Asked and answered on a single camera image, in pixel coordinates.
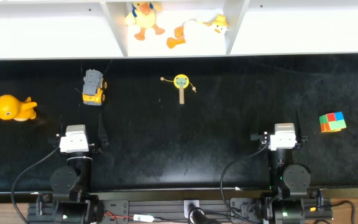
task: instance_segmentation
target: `yellow plush duck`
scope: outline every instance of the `yellow plush duck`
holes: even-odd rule
[[[135,34],[137,40],[144,40],[146,29],[153,28],[155,34],[161,35],[165,32],[165,29],[159,28],[155,23],[157,21],[157,15],[154,11],[162,11],[162,6],[158,2],[133,2],[132,3],[132,12],[128,14],[125,18],[125,23],[130,25],[138,25],[140,27],[140,32]]]
[[[174,31],[176,38],[168,38],[167,46],[172,49],[178,44],[192,43],[202,45],[210,35],[225,34],[229,24],[224,15],[218,15],[212,22],[189,20]]]
[[[0,96],[0,118],[3,120],[14,119],[16,121],[27,121],[34,119],[36,113],[34,107],[37,106],[36,102],[31,102],[31,98],[21,102],[12,95]]]

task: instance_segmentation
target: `black table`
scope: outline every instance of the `black table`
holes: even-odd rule
[[[104,72],[107,102],[82,103],[89,68]],[[161,82],[179,73],[197,87],[178,90]],[[41,60],[0,62],[0,95],[38,103],[38,118],[0,120],[0,192],[16,175],[52,150],[47,137],[64,125],[85,124],[95,141],[101,113],[111,149],[93,158],[94,192],[117,189],[218,187],[224,167],[257,150],[249,135],[295,123],[309,143],[295,151],[308,166],[312,187],[358,187],[358,54],[223,58]],[[342,111],[347,128],[321,134],[319,116]],[[29,171],[18,191],[50,190],[59,154]],[[267,189],[266,153],[235,165],[226,187]]]

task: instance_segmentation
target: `rubik's cube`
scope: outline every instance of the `rubik's cube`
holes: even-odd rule
[[[321,132],[336,132],[346,128],[342,112],[329,113],[320,116]]]

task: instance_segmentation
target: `toy truck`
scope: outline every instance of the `toy truck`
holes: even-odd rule
[[[107,82],[103,74],[96,70],[87,70],[84,77],[82,99],[86,105],[101,106],[106,99],[104,91],[107,89]]]

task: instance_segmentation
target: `green square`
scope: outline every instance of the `green square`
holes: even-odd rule
[[[332,131],[338,129],[337,121],[330,121],[328,124]]]
[[[345,120],[336,121],[336,125],[338,126],[338,128],[346,128]]]
[[[320,116],[320,124],[324,124],[327,122],[328,122],[327,115]]]

